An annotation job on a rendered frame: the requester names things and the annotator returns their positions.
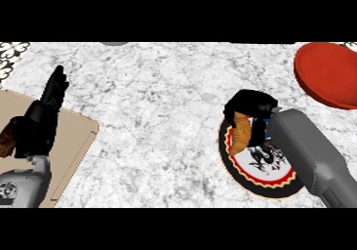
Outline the brown lumpy food item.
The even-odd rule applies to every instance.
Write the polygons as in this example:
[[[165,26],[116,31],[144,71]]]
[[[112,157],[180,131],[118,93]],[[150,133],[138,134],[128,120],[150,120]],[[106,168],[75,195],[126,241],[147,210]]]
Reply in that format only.
[[[11,155],[16,146],[11,125],[7,124],[0,133],[0,157],[5,158]]]

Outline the red bowl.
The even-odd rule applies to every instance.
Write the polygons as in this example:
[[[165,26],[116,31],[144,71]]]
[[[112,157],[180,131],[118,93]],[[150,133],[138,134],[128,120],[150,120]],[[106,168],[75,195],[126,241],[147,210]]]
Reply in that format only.
[[[307,95],[321,104],[357,109],[357,53],[329,42],[311,42],[296,51],[293,75]]]

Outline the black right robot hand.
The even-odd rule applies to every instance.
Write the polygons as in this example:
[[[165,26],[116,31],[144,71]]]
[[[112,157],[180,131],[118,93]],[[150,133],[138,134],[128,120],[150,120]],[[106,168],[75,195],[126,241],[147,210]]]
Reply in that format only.
[[[234,113],[242,113],[255,118],[249,146],[259,146],[265,141],[265,120],[270,119],[270,112],[277,107],[277,100],[264,92],[255,90],[240,90],[224,105],[224,119],[234,124]]]

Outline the black red patterned plate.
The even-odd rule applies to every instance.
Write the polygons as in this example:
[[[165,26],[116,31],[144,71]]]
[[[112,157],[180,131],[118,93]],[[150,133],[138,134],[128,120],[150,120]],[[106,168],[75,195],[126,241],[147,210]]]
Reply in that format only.
[[[242,188],[273,199],[296,194],[304,185],[270,136],[265,136],[261,146],[246,147],[236,155],[230,154],[231,141],[233,128],[222,120],[216,136],[218,154],[225,170]]]

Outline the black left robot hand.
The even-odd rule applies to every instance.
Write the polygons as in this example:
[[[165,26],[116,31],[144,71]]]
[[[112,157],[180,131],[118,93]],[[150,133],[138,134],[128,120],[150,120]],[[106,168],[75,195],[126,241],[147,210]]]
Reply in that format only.
[[[48,77],[41,98],[35,100],[23,116],[10,119],[14,135],[14,157],[48,155],[53,148],[57,116],[69,87],[63,66],[57,65]]]

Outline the tan cutting board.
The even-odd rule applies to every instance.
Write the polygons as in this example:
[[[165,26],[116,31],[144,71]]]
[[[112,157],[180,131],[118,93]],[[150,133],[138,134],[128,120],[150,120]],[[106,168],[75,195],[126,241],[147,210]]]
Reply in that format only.
[[[32,98],[10,91],[0,90],[0,133],[10,118],[25,114]],[[47,194],[39,203],[41,208],[56,205],[62,192],[70,181],[79,163],[97,134],[97,122],[62,108],[57,118],[57,131],[50,150],[51,180]]]

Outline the golden brown croissant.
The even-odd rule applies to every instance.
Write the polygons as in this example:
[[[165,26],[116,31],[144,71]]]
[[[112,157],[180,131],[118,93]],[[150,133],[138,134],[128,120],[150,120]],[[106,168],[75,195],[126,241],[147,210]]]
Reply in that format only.
[[[228,150],[230,155],[236,155],[245,150],[250,141],[252,127],[250,120],[246,115],[236,112],[234,113],[234,125],[231,134],[231,146]]]

